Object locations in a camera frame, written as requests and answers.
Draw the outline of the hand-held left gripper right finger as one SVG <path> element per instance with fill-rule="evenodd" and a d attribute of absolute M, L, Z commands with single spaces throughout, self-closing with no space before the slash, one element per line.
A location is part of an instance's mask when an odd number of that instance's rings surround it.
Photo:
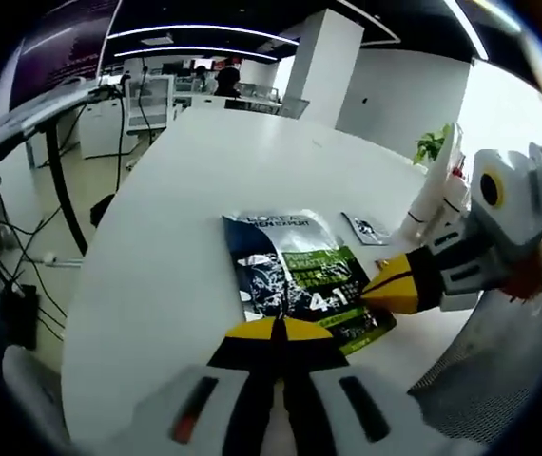
<path fill-rule="evenodd" d="M 323 327 L 280 319 L 284 404 L 299 455 L 421 455 L 426 426 L 415 400 L 351 365 Z"/>

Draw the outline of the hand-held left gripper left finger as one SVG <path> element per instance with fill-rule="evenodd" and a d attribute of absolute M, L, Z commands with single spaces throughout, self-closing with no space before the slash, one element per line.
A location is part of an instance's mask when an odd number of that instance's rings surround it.
<path fill-rule="evenodd" d="M 241 323 L 205 365 L 191 365 L 135 408 L 146 455 L 259 455 L 278 378 L 275 320 Z"/>

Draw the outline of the person's right hand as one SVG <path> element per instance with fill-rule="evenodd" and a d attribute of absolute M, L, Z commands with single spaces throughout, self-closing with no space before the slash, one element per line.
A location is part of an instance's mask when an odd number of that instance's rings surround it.
<path fill-rule="evenodd" d="M 501 291 L 512 300 L 528 300 L 542 290 L 542 260 L 532 256 L 517 263 Z"/>

